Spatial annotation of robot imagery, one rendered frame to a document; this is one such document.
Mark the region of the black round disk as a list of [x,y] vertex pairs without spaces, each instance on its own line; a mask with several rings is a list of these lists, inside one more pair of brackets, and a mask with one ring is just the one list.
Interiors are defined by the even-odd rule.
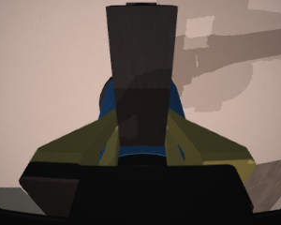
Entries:
[[101,106],[102,106],[103,98],[104,98],[105,93],[106,93],[107,86],[109,85],[111,80],[112,80],[112,76],[106,81],[106,83],[104,84],[104,86],[102,88],[102,91],[100,93],[99,102],[98,102],[99,111],[101,110]]

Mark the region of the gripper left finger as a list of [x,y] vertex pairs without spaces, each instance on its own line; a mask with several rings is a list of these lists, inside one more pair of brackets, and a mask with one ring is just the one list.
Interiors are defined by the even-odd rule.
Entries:
[[[104,154],[99,161],[105,145]],[[113,109],[96,121],[40,146],[29,163],[43,161],[78,163],[85,166],[117,166],[119,148],[117,116]]]

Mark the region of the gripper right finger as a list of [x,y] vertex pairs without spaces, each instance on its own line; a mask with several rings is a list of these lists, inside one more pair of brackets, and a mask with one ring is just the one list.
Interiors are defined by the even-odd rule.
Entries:
[[183,118],[170,108],[165,150],[168,166],[229,164],[236,168],[243,184],[256,168],[246,147]]

